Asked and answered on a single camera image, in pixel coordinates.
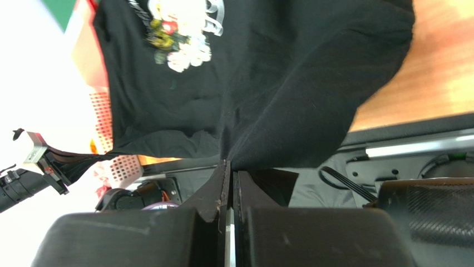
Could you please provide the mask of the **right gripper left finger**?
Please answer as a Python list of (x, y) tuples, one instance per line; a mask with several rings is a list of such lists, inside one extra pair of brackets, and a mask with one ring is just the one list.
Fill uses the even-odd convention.
[(227, 266), (230, 163), (177, 208), (69, 214), (48, 230), (33, 266)]

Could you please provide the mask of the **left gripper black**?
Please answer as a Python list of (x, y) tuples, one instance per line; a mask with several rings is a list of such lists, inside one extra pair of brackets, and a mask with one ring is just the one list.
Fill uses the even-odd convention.
[(48, 147), (37, 165), (43, 179), (59, 194), (68, 194), (71, 186), (94, 164), (114, 159), (114, 155), (77, 154)]

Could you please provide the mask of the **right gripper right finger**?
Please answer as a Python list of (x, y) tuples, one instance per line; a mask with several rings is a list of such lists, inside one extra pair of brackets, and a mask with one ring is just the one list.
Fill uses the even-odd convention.
[(414, 266), (380, 209), (282, 207), (245, 171), (233, 189), (237, 266)]

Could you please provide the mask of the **black floral t shirt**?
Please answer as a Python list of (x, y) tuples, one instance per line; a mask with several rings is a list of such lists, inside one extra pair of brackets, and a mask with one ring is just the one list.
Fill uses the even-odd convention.
[(399, 71), (411, 1), (224, 1), (208, 62), (182, 72), (153, 47), (149, 1), (101, 1), (93, 26), (108, 74), (119, 155), (205, 158), (235, 170), (317, 167), (357, 109)]

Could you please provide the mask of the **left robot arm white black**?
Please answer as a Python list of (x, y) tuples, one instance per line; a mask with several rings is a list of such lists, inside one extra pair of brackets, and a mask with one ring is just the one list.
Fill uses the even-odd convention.
[(115, 155), (77, 154), (49, 147), (37, 164), (40, 173), (20, 167), (9, 168), (1, 177), (1, 212), (51, 187), (60, 195), (95, 163), (112, 160)]

